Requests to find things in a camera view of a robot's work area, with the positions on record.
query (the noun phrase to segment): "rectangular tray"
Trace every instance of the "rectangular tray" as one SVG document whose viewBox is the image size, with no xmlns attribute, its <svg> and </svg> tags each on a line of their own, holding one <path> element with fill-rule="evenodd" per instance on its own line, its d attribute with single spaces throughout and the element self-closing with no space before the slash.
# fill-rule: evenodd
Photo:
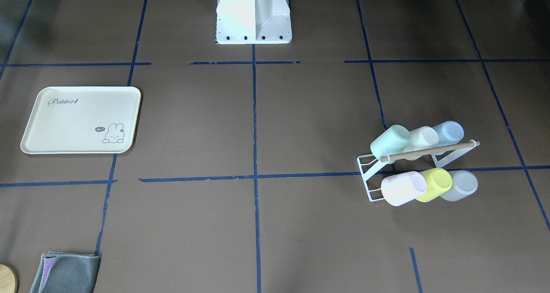
<svg viewBox="0 0 550 293">
<path fill-rule="evenodd" d="M 28 154 L 123 153 L 133 144 L 141 92 L 134 87 L 47 87 L 21 140 Z"/>
</svg>

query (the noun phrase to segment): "cup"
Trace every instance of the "cup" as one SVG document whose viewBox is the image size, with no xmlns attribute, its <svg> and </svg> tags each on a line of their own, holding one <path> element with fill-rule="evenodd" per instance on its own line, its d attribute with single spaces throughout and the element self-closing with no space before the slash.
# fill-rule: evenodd
<svg viewBox="0 0 550 293">
<path fill-rule="evenodd" d="M 403 152 L 424 150 L 427 148 L 432 148 L 437 146 L 440 141 L 439 136 L 437 135 L 436 130 L 430 127 L 419 127 L 416 130 L 411 132 L 411 142 Z M 412 156 L 411 158 L 406 158 L 409 161 L 414 161 L 420 158 L 420 156 Z"/>
<path fill-rule="evenodd" d="M 384 178 L 380 187 L 385 201 L 401 206 L 426 193 L 428 186 L 424 176 L 410 171 Z"/>
<path fill-rule="evenodd" d="M 404 126 L 393 125 L 371 143 L 371 152 L 380 160 L 381 156 L 390 156 L 402 152 L 410 141 L 411 134 L 409 130 Z"/>
<path fill-rule="evenodd" d="M 441 195 L 446 201 L 458 201 L 477 190 L 477 178 L 468 171 L 452 171 L 449 173 L 452 177 L 452 187 Z"/>
<path fill-rule="evenodd" d="M 416 198 L 417 201 L 422 203 L 428 203 L 428 201 L 446 193 L 452 186 L 452 177 L 442 168 L 432 168 L 420 172 L 420 174 L 424 176 L 428 185 L 426 194 Z"/>
<path fill-rule="evenodd" d="M 437 144 L 438 147 L 448 146 L 459 143 L 464 138 L 464 129 L 456 121 L 445 121 L 444 123 L 434 126 L 434 130 L 440 137 L 440 141 Z M 441 156 L 445 152 L 436 153 L 437 156 Z"/>
</svg>

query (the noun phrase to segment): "yellow cup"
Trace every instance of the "yellow cup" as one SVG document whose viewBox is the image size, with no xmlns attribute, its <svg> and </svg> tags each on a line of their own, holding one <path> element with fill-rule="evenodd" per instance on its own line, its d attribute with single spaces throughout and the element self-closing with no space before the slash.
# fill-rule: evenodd
<svg viewBox="0 0 550 293">
<path fill-rule="evenodd" d="M 417 201 L 427 203 L 446 193 L 452 186 L 452 177 L 442 168 L 432 168 L 431 170 L 420 172 L 420 174 L 426 179 L 428 189 L 426 190 L 426 194 L 416 198 Z"/>
</svg>

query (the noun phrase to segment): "gray towel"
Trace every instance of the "gray towel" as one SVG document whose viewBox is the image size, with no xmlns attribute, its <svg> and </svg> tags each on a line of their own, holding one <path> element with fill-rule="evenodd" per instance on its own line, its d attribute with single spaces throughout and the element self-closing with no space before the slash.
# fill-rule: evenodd
<svg viewBox="0 0 550 293">
<path fill-rule="evenodd" d="M 93 254 L 49 251 L 40 258 L 30 293 L 92 293 L 99 267 Z"/>
</svg>

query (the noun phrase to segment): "round wooden board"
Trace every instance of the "round wooden board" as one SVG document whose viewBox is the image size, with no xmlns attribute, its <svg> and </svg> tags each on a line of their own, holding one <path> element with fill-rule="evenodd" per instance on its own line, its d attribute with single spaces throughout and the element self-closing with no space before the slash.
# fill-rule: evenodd
<svg viewBox="0 0 550 293">
<path fill-rule="evenodd" d="M 15 293 L 17 277 L 11 268 L 0 264 L 0 293 Z"/>
</svg>

